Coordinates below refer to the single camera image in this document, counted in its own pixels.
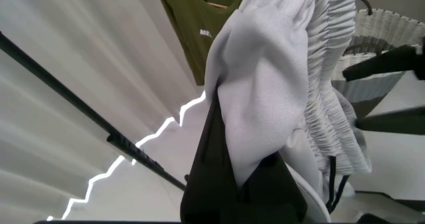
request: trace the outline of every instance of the basket handle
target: basket handle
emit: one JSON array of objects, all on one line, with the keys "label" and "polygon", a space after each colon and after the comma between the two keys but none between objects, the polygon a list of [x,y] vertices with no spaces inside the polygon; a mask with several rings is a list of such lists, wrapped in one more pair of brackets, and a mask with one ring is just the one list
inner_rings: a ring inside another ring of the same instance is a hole
[{"label": "basket handle", "polygon": [[363,3],[367,6],[367,15],[372,15],[373,11],[372,11],[371,4],[367,0],[361,0],[361,1],[363,1]]},{"label": "basket handle", "polygon": [[347,52],[349,52],[349,51],[351,51],[353,49],[357,49],[357,48],[361,48],[361,47],[372,47],[372,48],[375,48],[375,54],[377,54],[377,56],[378,55],[381,55],[383,53],[382,52],[382,49],[377,44],[374,44],[374,43],[362,43],[362,44],[358,44],[358,45],[351,45],[350,47],[346,48],[345,51],[344,51],[344,53],[343,53],[343,55],[346,55]]}]

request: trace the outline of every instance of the light strip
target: light strip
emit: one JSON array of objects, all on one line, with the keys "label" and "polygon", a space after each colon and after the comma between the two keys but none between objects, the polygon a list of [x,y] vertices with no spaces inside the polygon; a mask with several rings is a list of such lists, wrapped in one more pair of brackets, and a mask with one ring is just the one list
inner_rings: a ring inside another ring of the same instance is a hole
[{"label": "light strip", "polygon": [[[187,104],[183,105],[180,108],[180,127],[183,125],[183,118],[185,116],[185,112],[190,109],[191,107],[193,107],[196,104],[199,104],[200,102],[205,100],[205,91],[202,93],[201,97],[196,98],[190,102],[188,102]],[[158,138],[159,135],[162,134],[162,132],[168,127],[168,125],[172,122],[175,122],[175,119],[173,117],[170,117],[168,119],[166,119],[164,121],[164,123],[161,125],[161,127],[158,129],[158,131],[154,134],[150,134],[146,137],[144,137],[142,140],[138,141],[135,145],[136,147],[140,148],[140,146],[142,146],[144,143],[146,143],[149,140],[152,140],[154,138]],[[119,156],[117,158],[117,160],[115,160],[113,162],[113,164],[109,167],[108,171],[106,173],[102,173],[99,175],[94,176],[92,179],[90,179],[88,181],[88,188],[87,188],[87,192],[86,192],[86,197],[84,199],[75,199],[75,198],[70,198],[69,202],[68,202],[68,206],[66,207],[66,210],[64,212],[64,214],[62,215],[62,220],[65,220],[66,217],[68,217],[69,213],[71,212],[71,208],[74,205],[74,203],[88,203],[88,200],[90,198],[90,194],[92,192],[93,189],[93,185],[94,183],[96,183],[97,181],[101,180],[101,179],[105,179],[107,177],[110,177],[112,175],[112,173],[114,172],[114,170],[125,160],[125,158],[123,156]],[[131,164],[134,166],[135,165],[136,160],[133,159],[131,161]],[[47,217],[47,221],[52,221],[53,217],[52,216],[48,216]]]}]

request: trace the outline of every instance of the green t-shirt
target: green t-shirt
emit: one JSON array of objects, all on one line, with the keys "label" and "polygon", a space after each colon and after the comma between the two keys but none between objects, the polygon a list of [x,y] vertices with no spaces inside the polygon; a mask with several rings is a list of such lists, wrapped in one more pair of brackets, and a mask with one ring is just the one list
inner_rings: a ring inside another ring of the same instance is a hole
[{"label": "green t-shirt", "polygon": [[[161,0],[198,85],[204,85],[208,51],[242,0]],[[225,5],[213,7],[207,2]]]}]

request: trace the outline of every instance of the white floor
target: white floor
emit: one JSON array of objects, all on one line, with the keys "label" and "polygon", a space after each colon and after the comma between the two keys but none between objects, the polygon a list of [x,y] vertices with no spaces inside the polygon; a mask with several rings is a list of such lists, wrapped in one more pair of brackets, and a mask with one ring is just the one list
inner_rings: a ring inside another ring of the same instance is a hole
[{"label": "white floor", "polygon": [[[374,110],[384,112],[425,104],[425,82],[408,73]],[[166,171],[185,182],[208,112],[206,102],[185,115],[183,127],[174,122],[142,146]],[[365,132],[373,162],[371,174],[353,175],[357,190],[383,191],[398,199],[425,200],[425,139],[420,136]],[[94,186],[88,204],[72,208],[67,219],[178,221],[183,192],[145,167],[124,161],[108,179]]]}]

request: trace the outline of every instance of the white curtain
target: white curtain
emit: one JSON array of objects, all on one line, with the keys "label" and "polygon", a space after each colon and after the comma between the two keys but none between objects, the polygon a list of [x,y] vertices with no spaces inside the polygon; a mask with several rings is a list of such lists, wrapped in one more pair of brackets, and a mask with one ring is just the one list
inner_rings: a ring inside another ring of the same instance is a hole
[{"label": "white curtain", "polygon": [[[135,143],[202,92],[160,0],[0,0],[0,31]],[[61,218],[120,153],[3,52],[0,65],[0,223]]]}]

